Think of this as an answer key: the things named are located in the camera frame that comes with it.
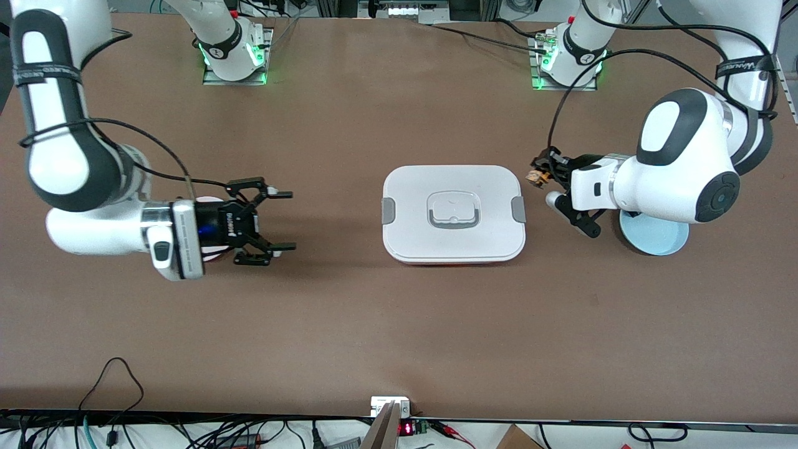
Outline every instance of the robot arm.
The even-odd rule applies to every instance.
[[[253,27],[234,20],[226,8],[221,14],[218,2],[171,3],[180,4],[193,22],[203,52],[224,52],[213,58],[219,77],[240,79],[257,68],[257,59],[247,56]],[[202,246],[229,246],[236,251],[236,264],[259,265],[294,248],[263,239],[255,211],[265,199],[290,193],[252,178],[231,181],[229,201],[201,206],[193,198],[151,201],[144,155],[111,141],[86,121],[78,67],[111,38],[105,0],[13,0],[11,6],[14,82],[28,132],[39,133],[28,148],[28,176],[36,194],[53,206],[46,226],[56,246],[75,254],[150,252],[155,268],[169,280],[203,275]],[[259,191],[255,200],[235,199],[240,189],[249,188]],[[261,253],[245,252],[245,245]]]
[[[780,12],[777,0],[758,2],[756,8],[745,1],[691,1],[710,22],[747,31],[772,52]],[[612,18],[618,15],[612,2],[601,5],[591,12],[614,22]],[[558,38],[598,36],[592,43],[580,43],[582,50],[576,55],[569,50],[572,46],[558,46],[560,54],[543,68],[563,84],[583,85],[593,73],[578,81],[576,77],[595,58],[580,61],[579,55],[603,52],[609,40],[606,32],[613,28],[594,21],[583,7],[572,24],[558,28],[566,28],[555,30]],[[574,28],[581,31],[568,32]],[[766,108],[768,73],[763,61],[767,58],[762,58],[762,50],[747,38],[724,31],[716,31],[716,35],[720,47],[732,58],[719,66],[717,84],[727,85],[729,95],[745,110],[722,97],[680,89],[651,108],[633,156],[588,154],[570,159],[556,149],[547,149],[533,161],[530,181],[542,187],[556,173],[567,190],[549,193],[549,206],[591,237],[600,234],[588,213],[591,210],[622,209],[692,224],[714,220],[731,208],[739,193],[739,175],[756,167],[772,143],[769,118],[759,114]]]

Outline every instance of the brown table surface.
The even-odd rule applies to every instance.
[[[427,416],[798,423],[798,133],[783,98],[771,156],[673,256],[630,251],[608,217],[600,238],[580,236],[523,184],[518,257],[419,268],[383,248],[383,180],[415,164],[522,177],[561,95],[531,88],[524,52],[401,20],[302,20],[267,86],[208,87],[180,17],[113,21],[135,36],[85,71],[90,113],[161,137],[195,177],[263,175],[293,190],[260,208],[261,229],[298,249],[179,283],[146,254],[58,250],[24,175],[12,93],[0,123],[0,407],[76,407],[123,356],[146,388],[139,409],[362,415],[371,395],[398,394]],[[502,25],[459,26],[523,43]],[[716,60],[678,32],[619,31],[612,46],[667,51],[706,74]],[[634,153],[650,105],[686,86],[698,84],[652,57],[614,59],[597,93],[569,100],[555,144]],[[178,173],[144,138],[104,128]],[[184,187],[155,180],[153,192]],[[115,367],[89,406],[135,397]]]

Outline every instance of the blue lid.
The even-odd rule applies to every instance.
[[[632,217],[621,211],[621,232],[635,248],[654,256],[668,256],[687,242],[690,226],[686,223],[661,220],[641,213]]]

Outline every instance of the white floor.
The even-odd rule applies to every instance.
[[[509,424],[502,423],[447,423],[465,438],[471,440],[476,449],[494,449],[504,436]],[[299,433],[305,443],[306,449],[312,449],[313,440],[310,433],[310,421],[290,421],[290,428]],[[363,438],[369,427],[364,423],[354,420],[331,420],[318,422],[319,434],[325,445],[331,446],[348,439]],[[282,426],[282,422],[269,422],[259,432],[263,439],[270,438]],[[192,437],[198,437],[213,431],[218,424],[192,424],[187,425]],[[538,427],[535,424],[521,424],[520,427],[543,447]],[[99,449],[105,447],[105,436],[108,427],[91,427],[92,439]],[[118,449],[132,449],[121,428],[119,431]],[[651,429],[654,438],[672,438],[681,431]],[[648,443],[635,441],[626,433],[626,427],[595,427],[548,424],[545,426],[546,437],[551,449],[621,449],[624,444],[631,449],[650,449]],[[135,449],[188,449],[189,442],[174,428],[165,424],[140,424],[128,426],[128,433]],[[34,444],[39,448],[43,441],[42,432]],[[0,435],[0,448],[17,448],[19,432]],[[50,437],[48,447],[51,449],[74,449],[74,429],[61,428]],[[90,449],[82,428],[78,428],[80,447]],[[416,449],[433,444],[429,449],[469,449],[464,443],[446,439],[435,432],[399,438],[398,449]],[[265,449],[302,449],[299,437],[283,431],[276,439],[262,446]],[[767,433],[739,432],[739,431],[689,431],[687,438],[679,443],[656,443],[657,449],[781,449],[798,447],[798,435],[779,435]]]

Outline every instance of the white container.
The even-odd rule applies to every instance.
[[[498,165],[406,165],[382,188],[382,242],[406,264],[486,264],[526,240],[521,186]]]

